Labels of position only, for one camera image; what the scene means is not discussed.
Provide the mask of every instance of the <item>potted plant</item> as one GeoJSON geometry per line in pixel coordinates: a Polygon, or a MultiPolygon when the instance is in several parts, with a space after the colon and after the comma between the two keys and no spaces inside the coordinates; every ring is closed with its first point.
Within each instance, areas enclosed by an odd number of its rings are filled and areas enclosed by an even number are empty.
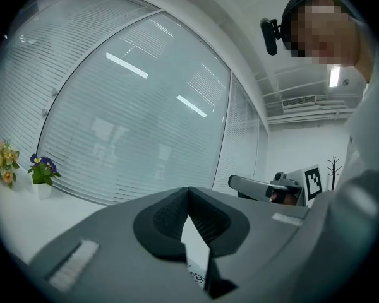
{"type": "Polygon", "coordinates": [[[0,140],[0,180],[8,185],[11,189],[16,181],[16,174],[13,172],[19,169],[17,164],[19,151],[14,151],[10,141],[0,140]]]}
{"type": "Polygon", "coordinates": [[[37,154],[32,154],[31,162],[33,165],[28,173],[33,172],[32,184],[35,185],[35,192],[39,199],[46,199],[51,195],[52,178],[61,177],[61,175],[56,170],[56,165],[48,157],[38,157],[37,154]]]}

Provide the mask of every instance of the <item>ceiling light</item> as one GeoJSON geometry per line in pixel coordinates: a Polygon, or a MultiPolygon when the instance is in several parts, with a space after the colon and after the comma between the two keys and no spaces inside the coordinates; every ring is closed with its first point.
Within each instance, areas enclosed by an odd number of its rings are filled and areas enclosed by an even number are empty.
{"type": "Polygon", "coordinates": [[[335,88],[339,84],[340,66],[333,66],[330,75],[330,88],[335,88]]]}
{"type": "Polygon", "coordinates": [[[134,67],[133,65],[123,61],[122,59],[110,54],[110,53],[107,53],[107,58],[112,61],[112,62],[115,62],[116,64],[119,64],[121,66],[123,66],[124,68],[127,68],[128,70],[136,73],[137,75],[140,75],[142,78],[147,78],[148,74],[143,72],[142,70],[134,67]]]}
{"type": "Polygon", "coordinates": [[[187,105],[191,109],[193,109],[195,112],[199,113],[202,117],[207,117],[208,115],[204,113],[204,111],[201,111],[199,108],[195,107],[190,101],[188,101],[186,98],[183,98],[182,96],[177,97],[178,100],[180,100],[183,104],[187,105]]]}

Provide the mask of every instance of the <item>white flower pot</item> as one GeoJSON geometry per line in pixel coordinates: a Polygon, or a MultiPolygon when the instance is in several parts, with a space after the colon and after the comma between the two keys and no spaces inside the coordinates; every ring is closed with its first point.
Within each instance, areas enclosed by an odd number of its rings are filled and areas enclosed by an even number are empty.
{"type": "Polygon", "coordinates": [[[43,183],[43,184],[32,184],[35,188],[35,193],[38,196],[38,199],[47,199],[51,196],[52,186],[43,183]]]}

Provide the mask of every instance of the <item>air conditioner vent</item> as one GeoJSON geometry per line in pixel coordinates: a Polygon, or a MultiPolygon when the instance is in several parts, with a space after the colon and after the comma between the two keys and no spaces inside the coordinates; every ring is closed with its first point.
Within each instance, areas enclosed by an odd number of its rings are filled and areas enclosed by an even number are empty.
{"type": "Polygon", "coordinates": [[[295,107],[304,107],[307,105],[314,105],[316,102],[316,95],[308,95],[299,98],[289,98],[282,101],[282,108],[289,109],[295,107]]]}

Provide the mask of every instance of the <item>fluorescent light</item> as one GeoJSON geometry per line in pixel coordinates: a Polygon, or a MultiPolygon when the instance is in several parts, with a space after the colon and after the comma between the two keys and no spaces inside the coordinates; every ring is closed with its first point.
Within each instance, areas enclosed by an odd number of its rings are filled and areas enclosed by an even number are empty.
{"type": "Polygon", "coordinates": [[[333,66],[330,75],[330,88],[335,88],[339,84],[340,66],[333,66]]]}
{"type": "Polygon", "coordinates": [[[136,73],[137,75],[140,75],[142,78],[147,78],[148,74],[143,72],[142,70],[134,67],[133,65],[123,61],[122,59],[110,54],[110,53],[107,53],[107,58],[112,61],[112,62],[115,62],[116,64],[119,64],[121,66],[123,66],[124,68],[127,68],[128,70],[136,73]]]}
{"type": "Polygon", "coordinates": [[[199,108],[195,107],[190,101],[188,101],[186,98],[183,98],[182,96],[177,97],[178,100],[180,100],[183,104],[187,105],[191,109],[193,109],[195,112],[199,113],[202,117],[207,117],[208,115],[204,113],[204,111],[201,111],[199,108]]]}

